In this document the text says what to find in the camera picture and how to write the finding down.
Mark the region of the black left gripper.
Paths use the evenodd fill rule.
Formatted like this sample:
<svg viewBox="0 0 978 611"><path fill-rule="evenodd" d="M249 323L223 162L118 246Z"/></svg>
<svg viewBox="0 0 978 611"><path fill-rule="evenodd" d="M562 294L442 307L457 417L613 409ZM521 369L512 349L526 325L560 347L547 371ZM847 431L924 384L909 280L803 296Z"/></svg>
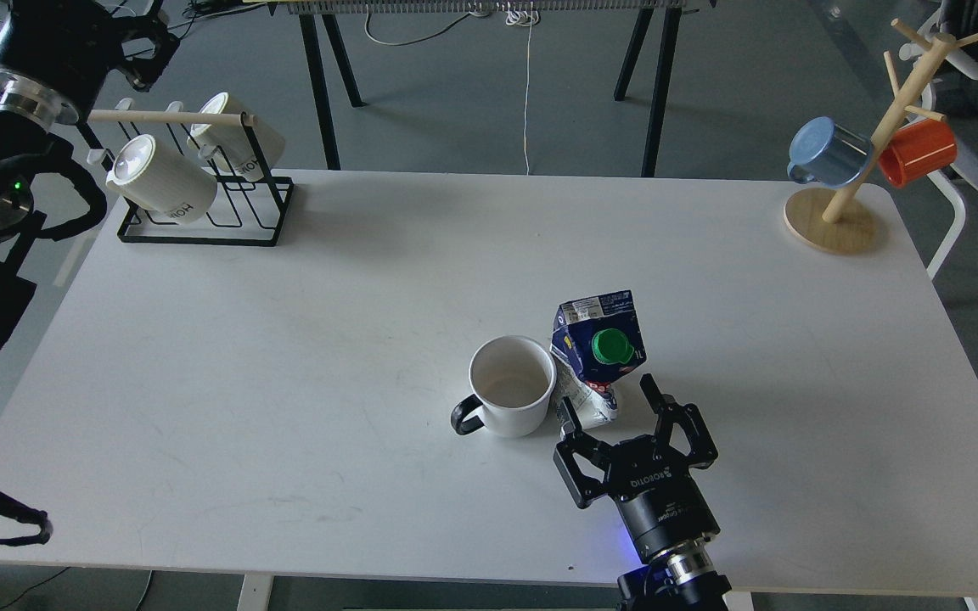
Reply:
<svg viewBox="0 0 978 611"><path fill-rule="evenodd" d="M0 111L39 126L75 125L93 111L109 73L147 92L179 45L159 1L121 16L97 1L14 1L0 28Z"/></svg>

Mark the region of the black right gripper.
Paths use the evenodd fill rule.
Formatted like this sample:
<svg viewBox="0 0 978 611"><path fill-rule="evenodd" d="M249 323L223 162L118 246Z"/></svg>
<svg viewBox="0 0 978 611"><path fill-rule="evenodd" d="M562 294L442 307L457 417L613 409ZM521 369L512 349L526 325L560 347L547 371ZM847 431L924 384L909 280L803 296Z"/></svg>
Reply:
<svg viewBox="0 0 978 611"><path fill-rule="evenodd" d="M683 544L707 542L721 533L694 482L694 468L718 457L696 405L669 402L655 376L644 373L640 389L657 415L655 432L610 445L585 432L571 398L559 400L559 442L554 464L578 509L612 499L644 564Z"/></svg>

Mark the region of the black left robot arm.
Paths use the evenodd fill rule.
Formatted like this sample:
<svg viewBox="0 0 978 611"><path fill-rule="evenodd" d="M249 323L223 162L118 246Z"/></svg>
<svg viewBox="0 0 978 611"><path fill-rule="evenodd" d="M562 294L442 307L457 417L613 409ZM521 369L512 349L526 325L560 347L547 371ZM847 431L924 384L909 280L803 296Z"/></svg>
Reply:
<svg viewBox="0 0 978 611"><path fill-rule="evenodd" d="M108 209L93 175L74 160L54 125L88 126L106 77L120 72L147 92L180 40L159 1L114 13L97 1L12 1L0 28L0 350L34 297L19 269L38 239L61 241L102 221Z"/></svg>

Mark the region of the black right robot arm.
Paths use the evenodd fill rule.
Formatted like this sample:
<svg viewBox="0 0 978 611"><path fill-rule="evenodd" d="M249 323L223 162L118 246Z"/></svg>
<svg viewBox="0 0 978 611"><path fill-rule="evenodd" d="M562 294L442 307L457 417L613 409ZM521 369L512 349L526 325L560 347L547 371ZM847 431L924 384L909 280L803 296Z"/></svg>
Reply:
<svg viewBox="0 0 978 611"><path fill-rule="evenodd" d="M726 610L731 585L705 549L721 529L690 473L709 468L717 446L696 405L680 405L649 373L640 387L655 432L616 445L585 432L562 398L554 464L576 507L607 496L620 512L642 564L618 577L620 610Z"/></svg>

